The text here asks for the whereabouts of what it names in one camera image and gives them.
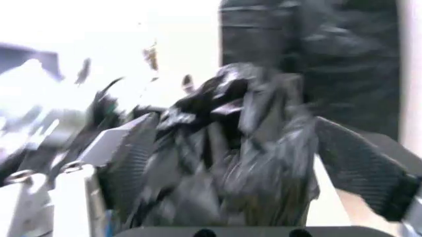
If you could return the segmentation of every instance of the black plastic bag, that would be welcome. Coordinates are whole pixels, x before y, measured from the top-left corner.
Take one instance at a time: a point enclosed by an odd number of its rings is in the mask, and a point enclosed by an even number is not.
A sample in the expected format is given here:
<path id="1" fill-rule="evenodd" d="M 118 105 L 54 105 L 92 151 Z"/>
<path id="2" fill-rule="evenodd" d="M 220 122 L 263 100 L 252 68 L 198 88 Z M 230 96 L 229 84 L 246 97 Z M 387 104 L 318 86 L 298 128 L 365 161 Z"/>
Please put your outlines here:
<path id="1" fill-rule="evenodd" d="M 398 139 L 395 0 L 224 0 L 223 64 L 266 63 L 304 76 L 310 110 Z"/>
<path id="2" fill-rule="evenodd" d="M 300 80 L 228 65 L 163 113 L 121 230 L 304 225 L 319 189 L 315 119 L 301 104 Z"/>

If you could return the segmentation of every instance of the black wrapped object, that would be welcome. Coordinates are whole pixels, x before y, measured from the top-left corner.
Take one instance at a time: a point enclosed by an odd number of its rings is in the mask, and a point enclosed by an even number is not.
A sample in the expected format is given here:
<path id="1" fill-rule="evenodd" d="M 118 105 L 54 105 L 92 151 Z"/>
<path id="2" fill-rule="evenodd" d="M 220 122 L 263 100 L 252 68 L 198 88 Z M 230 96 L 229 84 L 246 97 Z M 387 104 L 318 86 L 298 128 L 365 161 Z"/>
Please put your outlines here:
<path id="1" fill-rule="evenodd" d="M 101 172 L 122 224 L 116 232 L 304 225 L 319 189 L 315 119 L 301 104 L 299 81 L 253 64 L 228 65 L 162 113 L 154 144 L 152 120 L 142 122 L 137 139 L 128 137 Z M 134 142 L 143 144 L 142 162 L 128 156 L 125 144 Z"/>

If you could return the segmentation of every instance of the screw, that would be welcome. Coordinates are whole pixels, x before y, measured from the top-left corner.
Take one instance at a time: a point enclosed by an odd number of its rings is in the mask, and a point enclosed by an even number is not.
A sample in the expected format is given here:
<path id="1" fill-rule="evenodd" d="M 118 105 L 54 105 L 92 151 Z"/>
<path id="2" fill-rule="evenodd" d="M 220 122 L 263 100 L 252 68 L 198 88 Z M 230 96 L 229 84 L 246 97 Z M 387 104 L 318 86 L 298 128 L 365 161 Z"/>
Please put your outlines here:
<path id="1" fill-rule="evenodd" d="M 17 183 L 26 183 L 32 184 L 33 180 L 31 175 L 35 174 L 32 170 L 22 170 L 11 174 L 9 177 L 6 178 L 5 182 L 7 184 L 17 184 Z"/>
<path id="2" fill-rule="evenodd" d="M 78 170 L 82 170 L 82 166 L 84 165 L 83 162 L 77 160 L 70 163 L 67 163 L 61 168 L 62 173 L 72 173 Z"/>

